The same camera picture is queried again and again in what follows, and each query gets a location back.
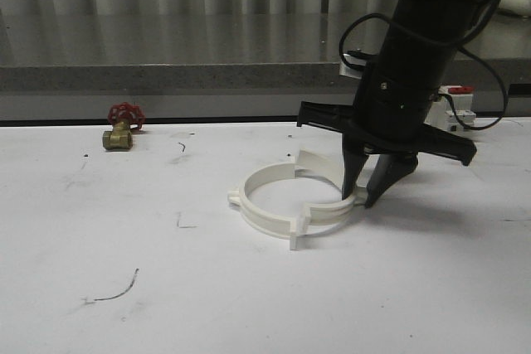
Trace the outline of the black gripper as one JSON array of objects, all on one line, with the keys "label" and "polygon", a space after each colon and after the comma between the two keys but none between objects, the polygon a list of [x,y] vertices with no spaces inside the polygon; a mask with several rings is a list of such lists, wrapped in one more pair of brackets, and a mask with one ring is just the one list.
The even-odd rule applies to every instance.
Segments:
[{"label": "black gripper", "polygon": [[476,154],[475,144],[468,138],[424,124],[427,106],[426,101],[404,95],[402,87],[380,74],[376,61],[370,60],[351,105],[304,101],[297,125],[319,127],[347,137],[342,138],[343,199],[353,193],[368,160],[364,146],[382,154],[366,186],[364,207],[370,208],[389,187],[415,171],[415,153],[429,153],[470,165]]}]

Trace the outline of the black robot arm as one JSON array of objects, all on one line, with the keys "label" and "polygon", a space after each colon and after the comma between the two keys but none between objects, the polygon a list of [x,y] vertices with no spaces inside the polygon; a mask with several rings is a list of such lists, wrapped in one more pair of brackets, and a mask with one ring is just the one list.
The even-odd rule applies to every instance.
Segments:
[{"label": "black robot arm", "polygon": [[419,153],[468,165],[474,143],[425,124],[446,68],[475,38],[500,0],[398,0],[381,50],[366,58],[351,105],[300,106],[298,124],[339,132],[343,197],[350,196],[370,155],[378,163],[367,184],[372,206],[394,183],[412,173]]}]

